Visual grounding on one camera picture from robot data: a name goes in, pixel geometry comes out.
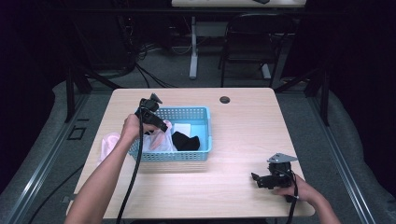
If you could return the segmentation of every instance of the table leg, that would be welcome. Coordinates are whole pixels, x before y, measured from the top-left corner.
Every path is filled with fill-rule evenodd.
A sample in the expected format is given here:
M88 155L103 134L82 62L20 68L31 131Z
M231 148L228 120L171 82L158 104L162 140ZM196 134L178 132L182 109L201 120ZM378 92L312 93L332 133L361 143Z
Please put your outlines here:
M197 51L197 35L195 30L195 17L191 18L191 65L190 65L190 79L197 78L197 67L198 67L198 51Z

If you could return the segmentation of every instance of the table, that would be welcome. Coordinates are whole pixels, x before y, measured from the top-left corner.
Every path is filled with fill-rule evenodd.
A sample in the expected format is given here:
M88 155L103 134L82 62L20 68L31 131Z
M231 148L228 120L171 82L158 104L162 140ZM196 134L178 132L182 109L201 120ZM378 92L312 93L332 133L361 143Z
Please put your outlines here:
M123 218L288 216L290 204L269 189L259 189L250 175L269 175L266 160L277 152L296 156L276 96L267 88L115 90L75 193L97 165L103 136L120 133L124 119L152 92L163 101L161 106L208 106L212 150L207 161L141 162ZM221 103L222 96L229 97L230 103ZM133 157L127 155L105 218L117 217L134 164ZM304 177L299 162L293 161L291 166ZM297 202L294 215L311 216L314 212L308 203Z
M304 8L306 0L271 0L267 4L261 4L253 0L172 0L172 7L265 7L265 8ZM226 22L220 22L210 25L210 32L213 32L213 27L217 31L211 36L223 36L225 32ZM195 17L191 20L191 64L190 64L190 79L197 78L198 67L198 50L196 47L197 36L197 22Z

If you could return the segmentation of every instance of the white cloth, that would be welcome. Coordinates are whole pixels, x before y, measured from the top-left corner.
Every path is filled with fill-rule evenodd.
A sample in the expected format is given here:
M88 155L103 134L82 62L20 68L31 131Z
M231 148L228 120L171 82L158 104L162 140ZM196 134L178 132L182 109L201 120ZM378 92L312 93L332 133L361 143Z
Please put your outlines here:
M172 141L172 123L167 119L163 122L168 127L165 133L158 129L143 137L144 152L177 151Z

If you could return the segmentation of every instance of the black cloth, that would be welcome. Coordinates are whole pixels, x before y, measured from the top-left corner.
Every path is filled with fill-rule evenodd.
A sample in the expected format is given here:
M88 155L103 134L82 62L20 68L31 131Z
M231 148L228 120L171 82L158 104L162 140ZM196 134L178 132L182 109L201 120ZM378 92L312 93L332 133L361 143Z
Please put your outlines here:
M198 136L189 138L186 134L174 132L172 141L177 151L196 151L201 145Z

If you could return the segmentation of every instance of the black curtain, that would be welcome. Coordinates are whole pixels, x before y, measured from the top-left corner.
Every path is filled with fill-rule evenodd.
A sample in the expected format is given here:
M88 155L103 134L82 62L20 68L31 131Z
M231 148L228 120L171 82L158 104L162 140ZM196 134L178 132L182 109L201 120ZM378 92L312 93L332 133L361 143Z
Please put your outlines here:
M34 2L3 1L0 10L3 191L50 115L52 88L64 80L64 67Z
M390 0L308 0L307 11L345 11L347 16L303 18L282 77L298 77L318 68L334 47L339 49L327 67L330 89L359 132L365 162L378 182L396 196L391 156L396 150L394 8L396 3Z
M354 121L364 160L396 197L396 7L394 1L360 6L346 24L348 42L331 74L331 90Z
M135 8L168 8L172 6L171 0L134 0L130 7ZM171 30L173 26L171 17L168 16L134 16L135 37L140 44L154 42L165 49L172 47Z

